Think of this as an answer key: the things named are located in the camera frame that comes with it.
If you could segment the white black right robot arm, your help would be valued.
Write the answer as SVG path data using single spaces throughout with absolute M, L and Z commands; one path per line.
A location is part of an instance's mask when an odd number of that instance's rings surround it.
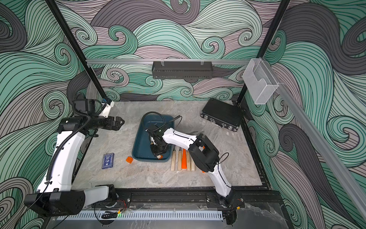
M 161 125 L 144 126 L 145 132 L 149 135 L 152 154 L 160 159 L 166 153 L 170 145 L 178 146 L 189 152 L 195 165 L 203 172 L 207 173 L 214 184 L 217 198 L 220 205 L 230 207 L 234 202 L 234 190 L 227 180 L 221 168 L 221 158 L 218 149 L 213 145 L 209 138 L 204 134 L 189 135 L 174 128 L 169 127 L 182 116 L 177 116 L 170 121 L 165 121 L 162 114 L 151 111 L 144 114 L 141 124 L 150 115 L 158 115 L 162 119 Z

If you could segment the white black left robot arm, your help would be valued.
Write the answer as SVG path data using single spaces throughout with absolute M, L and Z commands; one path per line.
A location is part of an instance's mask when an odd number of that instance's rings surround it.
M 63 118 L 57 129 L 56 147 L 45 177 L 34 194 L 25 196 L 24 205 L 43 217 L 76 215 L 83 208 L 98 202 L 113 207 L 117 203 L 114 185 L 72 190 L 74 167 L 79 150 L 89 131 L 118 131 L 124 124 L 121 117 L 110 116 L 114 102 L 100 103 L 81 99 L 72 102 L 73 117 Z

